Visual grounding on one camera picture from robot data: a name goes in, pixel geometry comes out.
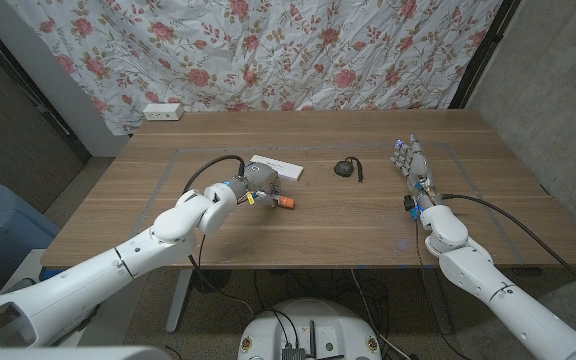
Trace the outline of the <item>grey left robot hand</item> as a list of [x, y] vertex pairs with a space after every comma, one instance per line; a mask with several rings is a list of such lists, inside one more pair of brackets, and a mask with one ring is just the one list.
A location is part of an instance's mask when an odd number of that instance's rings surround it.
[[269, 165], [253, 162], [244, 168], [242, 175], [236, 179], [243, 188], [235, 190], [239, 203], [248, 202], [248, 196], [254, 203], [260, 203], [271, 207], [279, 205], [281, 193], [281, 180], [276, 170]]

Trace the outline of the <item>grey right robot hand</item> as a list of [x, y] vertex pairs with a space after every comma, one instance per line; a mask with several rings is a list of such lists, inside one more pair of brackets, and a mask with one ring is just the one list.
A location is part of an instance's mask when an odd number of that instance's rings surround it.
[[422, 211], [442, 204], [428, 160], [414, 134], [410, 135], [408, 142], [397, 141], [390, 160], [402, 173], [411, 196]]

